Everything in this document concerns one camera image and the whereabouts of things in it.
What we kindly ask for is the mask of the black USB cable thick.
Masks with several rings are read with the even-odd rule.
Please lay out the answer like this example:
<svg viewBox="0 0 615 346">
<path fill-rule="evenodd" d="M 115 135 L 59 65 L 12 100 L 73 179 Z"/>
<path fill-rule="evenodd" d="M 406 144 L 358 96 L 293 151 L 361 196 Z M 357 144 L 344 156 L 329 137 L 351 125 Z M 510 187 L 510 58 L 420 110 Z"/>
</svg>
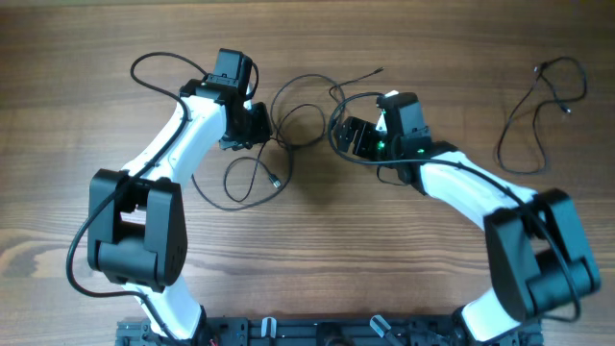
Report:
<svg viewBox="0 0 615 346">
<path fill-rule="evenodd" d="M 329 95 L 330 95 L 330 97 L 331 97 L 331 98 L 332 98 L 332 99 L 333 99 L 333 100 L 337 103 L 337 105 L 341 104 L 341 102 L 342 102 L 342 101 L 344 101 L 344 100 L 346 99 L 345 94 L 344 94 L 344 92 L 343 92 L 343 88 L 342 88 L 342 86 L 347 85 L 347 84 L 349 84 L 349 83 L 353 83 L 353 82 L 343 82 L 343 83 L 338 83 L 338 82 L 335 82 L 333 79 L 331 79 L 331 78 L 330 78 L 330 77 L 328 77 L 328 76 L 321 75 L 321 74 L 315 74 L 315 73 L 301 75 L 301 76 L 295 77 L 294 79 L 292 79 L 292 80 L 288 81 L 286 84 L 284 84 L 284 85 L 283 85 L 283 86 L 279 89 L 279 91 L 275 94 L 275 96 L 274 96 L 274 98 L 273 98 L 273 100 L 272 100 L 272 102 L 271 102 L 271 104 L 270 104 L 270 108 L 271 108 L 272 110 L 274 109 L 275 103 L 276 103 L 277 99 L 279 98 L 279 96 L 280 96 L 280 95 L 283 93 L 283 91 L 284 91 L 287 87 L 289 87 L 292 83 L 294 83 L 294 82 L 296 82 L 296 81 L 298 81 L 298 80 L 300 80 L 300 79 L 304 79 L 304 78 L 311 78 L 311 77 L 313 77 L 313 78 L 321 78 L 321 79 L 324 79 L 324 80 L 326 80 L 327 82 L 329 82 L 329 83 L 332 85 L 332 86 L 331 86 L 331 88 L 329 89 Z M 336 96 L 335 96 L 335 95 L 333 95 L 333 90 L 334 90 L 334 89 L 336 89 L 336 90 L 337 90 L 337 92 L 339 93 L 339 95 L 340 95 L 341 99 L 337 99 L 337 98 L 336 98 Z M 323 120 L 323 129 L 322 129 L 322 133 L 321 133 L 321 135 L 320 135 L 320 136 L 318 136 L 318 137 L 316 137 L 316 138 L 314 138 L 314 139 L 312 139 L 311 141 L 309 141 L 309 142 L 307 142 L 307 143 L 303 143 L 303 144 L 295 144 L 295 143 L 292 143 L 290 140 L 288 140 L 288 139 L 284 136 L 284 134 L 283 134 L 283 123 L 284 123 L 284 121 L 286 120 L 286 118 L 288 118 L 288 117 L 289 117 L 289 116 L 290 116 L 293 112 L 295 112 L 295 111 L 296 111 L 296 110 L 298 110 L 299 108 L 303 108 L 303 107 L 313 107 L 313 108 L 316 108 L 316 109 L 320 112 L 321 117 L 322 117 L 322 120 Z M 274 199 L 277 195 L 279 195 L 279 194 L 280 194 L 280 193 L 281 193 L 281 192 L 282 192 L 282 191 L 286 188 L 286 186 L 288 185 L 288 183 L 290 182 L 290 180 L 291 180 L 291 178 L 292 178 L 292 173 L 293 173 L 293 164 L 294 164 L 294 157 L 293 157 L 294 151 L 299 150 L 299 149 L 302 149 L 302 148 L 306 148 L 306 147 L 309 147 L 309 146 L 311 146 L 311 145 L 316 144 L 317 142 L 319 142 L 320 140 L 322 140 L 322 139 L 324 138 L 324 136 L 327 134 L 327 129 L 328 129 L 328 123 L 327 123 L 327 120 L 326 120 L 326 118 L 325 118 L 324 111 L 323 111 L 323 110 L 322 110 L 322 109 L 321 109 L 318 105 L 311 104 L 311 103 L 304 103 L 304 104 L 301 104 L 301 105 L 299 105 L 299 106 L 295 107 L 293 110 L 291 110 L 290 112 L 288 112 L 288 113 L 287 113 L 287 114 L 286 114 L 286 115 L 282 118 L 282 120 L 280 120 L 280 121 L 279 121 L 279 123 L 278 123 L 278 124 L 276 124 L 276 120 L 273 120 L 273 118 L 272 118 L 272 119 L 271 119 L 271 124 L 273 125 L 273 129 L 275 130 L 275 136 L 270 137 L 268 141 L 270 141 L 270 140 L 271 140 L 271 141 L 274 141 L 274 140 L 275 140 L 275 141 L 277 142 L 277 144 L 278 144 L 281 148 L 283 148 L 283 149 L 286 151 L 287 155 L 288 155 L 288 177 L 287 177 L 286 181 L 285 181 L 284 183 L 281 183 L 281 181 L 278 179 L 278 177 L 277 177 L 275 174 L 273 174 L 273 173 L 270 171 L 270 169 L 267 167 L 267 165 L 266 165 L 265 163 L 263 163 L 263 162 L 260 160 L 260 156 L 261 156 L 261 154 L 262 154 L 262 151 L 263 151 L 263 149 L 264 149 L 264 147 L 265 147 L 266 143 L 268 142 L 268 141 L 266 141 L 264 144 L 262 144 L 261 148 L 260 148 L 260 149 L 259 149 L 259 151 L 258 151 L 258 155 L 257 155 L 255 158 L 252 158 L 252 157 L 239 157 L 239 158 L 235 159 L 234 161 L 232 161 L 231 163 L 229 163 L 229 165 L 227 166 L 227 168 L 226 168 L 226 170 L 225 170 L 225 173 L 224 173 L 224 175 L 223 175 L 223 184 L 222 184 L 222 186 L 224 187 L 224 190 L 225 190 L 225 193 L 226 193 L 227 197 L 228 197 L 229 199 L 231 199 L 233 202 L 235 202 L 235 203 L 237 203 L 237 204 L 240 204 L 241 206 L 238 206 L 238 207 L 233 207 L 233 208 L 229 208 L 229 207 L 223 207 L 223 206 L 220 206 L 220 205 L 218 205 L 218 204 L 214 203 L 213 201 L 211 201 L 211 200 L 210 200 L 210 199 L 206 196 L 206 194 L 205 194 L 205 193 L 201 190 L 201 188 L 198 186 L 198 184 L 197 184 L 197 182 L 196 182 L 196 180 L 195 180 L 194 175 L 192 175 L 192 176 L 190 177 L 190 178 L 191 178 L 191 182 L 193 183 L 193 185 L 194 185 L 194 187 L 196 188 L 197 192 L 199 193 L 199 195 L 200 195 L 200 196 L 201 196 L 201 197 L 202 197 L 202 198 L 203 198 L 206 202 L 208 202 L 208 203 L 209 203 L 210 205 L 212 205 L 213 207 L 215 207 L 215 208 L 217 208 L 217 209 L 219 209 L 219 210 L 223 210 L 223 211 L 240 211 L 240 210 L 247 210 L 247 209 L 250 209 L 250 208 L 254 208 L 254 207 L 256 207 L 256 206 L 260 206 L 260 205 L 262 205 L 262 204 L 264 204 L 264 203 L 266 203 L 266 202 L 269 202 L 270 200 Z M 247 190 L 247 192 L 246 192 L 245 196 L 244 196 L 244 197 L 242 197 L 242 198 L 240 198 L 240 199 L 237 199 L 237 198 L 234 198 L 234 197 L 230 194 L 230 192 L 228 191 L 228 189 L 227 189 L 227 180 L 228 180 L 228 176 L 229 176 L 229 174 L 230 174 L 230 172 L 231 172 L 231 169 L 232 169 L 232 168 L 233 168 L 233 167 L 234 167 L 234 166 L 235 166 L 238 162 L 240 162 L 240 161 L 254 161 L 254 162 L 255 162 L 255 167 L 254 167 L 254 170 L 253 170 L 253 174 L 252 174 L 252 178 L 251 178 L 250 185 L 249 185 L 249 187 L 248 187 L 248 190 Z M 265 198 L 263 198 L 263 199 L 261 199 L 261 200 L 259 200 L 259 201 L 256 201 L 256 202 L 254 202 L 254 203 L 249 203 L 249 204 L 247 204 L 247 205 L 244 205 L 244 204 L 242 204 L 242 203 L 243 203 L 243 202 L 244 202 L 244 201 L 245 201 L 245 200 L 249 197 L 250 193 L 252 192 L 252 188 L 253 188 L 253 186 L 254 186 L 254 181 L 255 181 L 255 178 L 256 178 L 256 175 L 257 175 L 257 172 L 258 172 L 258 168 L 259 168 L 260 166 L 261 166 L 261 167 L 265 170 L 265 172 L 268 174 L 268 177 L 269 177 L 269 179 L 270 179 L 270 182 L 274 185 L 274 187 L 277 189 L 277 191 L 275 191 L 275 192 L 274 192 L 273 194 L 271 194 L 270 196 L 265 197 Z"/>
</svg>

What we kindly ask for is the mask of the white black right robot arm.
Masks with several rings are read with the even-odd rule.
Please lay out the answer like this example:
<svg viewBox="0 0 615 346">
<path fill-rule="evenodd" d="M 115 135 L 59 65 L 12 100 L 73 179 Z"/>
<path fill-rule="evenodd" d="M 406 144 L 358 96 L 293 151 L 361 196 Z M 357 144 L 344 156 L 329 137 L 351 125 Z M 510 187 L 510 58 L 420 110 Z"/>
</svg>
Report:
<svg viewBox="0 0 615 346">
<path fill-rule="evenodd" d="M 347 101 L 332 112 L 327 136 L 342 159 L 394 169 L 402 186 L 440 200 L 485 235 L 491 287 L 458 309 L 443 332 L 412 322 L 406 344 L 443 338 L 448 345 L 540 345 L 541 323 L 601 287 L 599 267 L 564 191 L 537 192 L 509 183 L 472 163 L 447 141 L 435 141 L 416 94 L 375 93 L 376 123 L 344 117 Z"/>
</svg>

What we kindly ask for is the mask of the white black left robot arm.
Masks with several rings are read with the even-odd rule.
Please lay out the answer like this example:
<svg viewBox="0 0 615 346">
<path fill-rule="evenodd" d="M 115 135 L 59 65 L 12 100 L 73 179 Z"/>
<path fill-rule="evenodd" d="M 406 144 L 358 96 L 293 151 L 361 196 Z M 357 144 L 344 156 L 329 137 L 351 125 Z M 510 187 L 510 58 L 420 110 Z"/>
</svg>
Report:
<svg viewBox="0 0 615 346">
<path fill-rule="evenodd" d="M 87 262 L 119 295 L 146 311 L 157 343 L 213 345 L 207 314 L 182 270 L 187 253 L 183 187 L 214 143 L 250 149 L 272 134 L 262 103 L 252 101 L 258 68 L 240 51 L 220 49 L 212 72 L 172 94 L 177 108 L 135 159 L 99 170 L 89 186 Z"/>
</svg>

